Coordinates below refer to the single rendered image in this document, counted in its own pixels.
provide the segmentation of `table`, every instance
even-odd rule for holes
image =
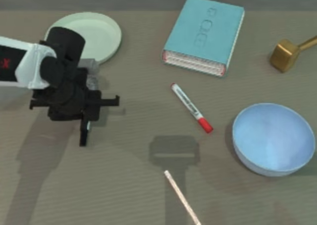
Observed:
[[[2,11],[0,34],[38,42],[69,13]],[[200,162],[186,167],[174,160],[169,166],[202,224],[316,224],[317,157],[288,177],[256,175],[237,160],[231,125],[243,108],[274,102],[296,110],[317,130],[316,49],[285,74],[267,62],[280,39],[300,43],[315,35],[317,12],[247,12],[224,79],[161,63],[177,11],[104,13],[121,26],[123,42],[102,66],[100,87],[105,97],[120,95],[122,103],[103,109],[87,148],[78,146],[78,122],[51,122],[46,110],[28,110],[31,92],[0,88],[1,224],[192,224],[166,186],[167,165],[150,160],[153,148],[184,143],[199,145]],[[210,120],[212,135],[180,104],[171,82]]]

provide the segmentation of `white stick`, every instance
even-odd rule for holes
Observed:
[[[193,209],[188,204],[188,202],[185,199],[182,191],[180,191],[180,189],[178,188],[178,186],[177,186],[175,180],[173,179],[172,175],[168,172],[168,170],[164,171],[164,174],[165,174],[166,178],[168,179],[169,183],[171,184],[171,186],[173,187],[173,189],[175,190],[176,194],[178,195],[178,197],[179,197],[180,201],[182,202],[182,204],[184,205],[185,209],[189,213],[190,217],[194,221],[195,225],[201,225],[200,221],[198,220],[198,217],[196,216],[195,212],[193,211]]]

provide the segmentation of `teal book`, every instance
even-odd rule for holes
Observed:
[[[244,8],[186,0],[162,52],[166,64],[223,77],[244,18]]]

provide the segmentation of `brass mallet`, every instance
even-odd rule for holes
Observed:
[[[287,39],[281,40],[275,47],[269,62],[279,71],[287,72],[295,63],[299,53],[317,44],[317,36],[300,45],[294,45]]]

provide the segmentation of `blue bowl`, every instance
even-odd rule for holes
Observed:
[[[233,145],[242,163],[265,176],[289,175],[315,152],[312,128],[282,105],[262,103],[241,111],[233,123]]]

